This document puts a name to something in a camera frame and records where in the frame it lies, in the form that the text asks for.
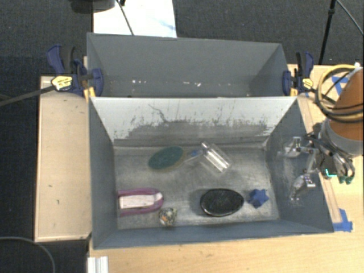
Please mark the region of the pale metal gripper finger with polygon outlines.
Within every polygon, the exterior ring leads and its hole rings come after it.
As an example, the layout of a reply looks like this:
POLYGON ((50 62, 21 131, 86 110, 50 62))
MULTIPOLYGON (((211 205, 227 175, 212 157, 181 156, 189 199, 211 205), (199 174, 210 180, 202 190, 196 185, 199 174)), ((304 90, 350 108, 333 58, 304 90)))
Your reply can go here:
POLYGON ((291 201, 299 201, 303 194, 314 188, 316 188, 316 183, 313 181, 312 175, 310 173, 302 174, 294 180, 289 199, 291 201))
POLYGON ((281 150, 277 152, 278 156, 293 159, 298 157, 304 152, 308 152, 308 148, 301 145, 302 137, 293 136, 289 141, 287 141, 281 150))

